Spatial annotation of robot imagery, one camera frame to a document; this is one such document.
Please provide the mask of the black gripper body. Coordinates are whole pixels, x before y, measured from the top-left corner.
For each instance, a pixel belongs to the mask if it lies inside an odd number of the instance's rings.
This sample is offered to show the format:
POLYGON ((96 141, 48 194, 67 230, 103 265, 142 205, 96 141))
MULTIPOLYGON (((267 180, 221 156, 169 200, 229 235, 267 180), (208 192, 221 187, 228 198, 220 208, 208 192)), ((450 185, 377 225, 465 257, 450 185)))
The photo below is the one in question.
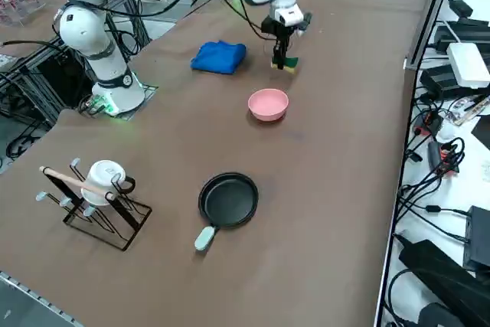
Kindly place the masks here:
POLYGON ((306 31, 306 15, 304 15, 303 20, 297 25, 291 26, 285 26, 283 23, 267 16, 261 23, 261 31, 265 34, 271 34, 277 39, 289 38, 293 34, 301 36, 306 31))

